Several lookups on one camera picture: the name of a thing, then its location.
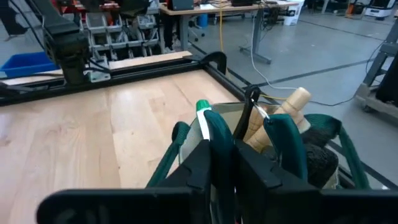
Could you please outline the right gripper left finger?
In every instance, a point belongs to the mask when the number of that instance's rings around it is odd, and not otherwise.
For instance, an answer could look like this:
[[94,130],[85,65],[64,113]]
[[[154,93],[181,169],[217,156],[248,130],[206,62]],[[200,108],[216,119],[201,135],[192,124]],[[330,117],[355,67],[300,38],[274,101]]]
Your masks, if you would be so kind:
[[211,149],[209,140],[201,140],[190,155],[168,177],[153,187],[153,193],[167,200],[191,202],[208,200]]

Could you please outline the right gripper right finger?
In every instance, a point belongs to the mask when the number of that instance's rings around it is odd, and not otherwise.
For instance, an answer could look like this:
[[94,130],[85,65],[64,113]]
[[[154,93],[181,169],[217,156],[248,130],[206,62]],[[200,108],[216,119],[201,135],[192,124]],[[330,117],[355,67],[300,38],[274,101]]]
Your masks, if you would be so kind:
[[249,145],[238,148],[236,193],[244,223],[320,223],[319,192]]

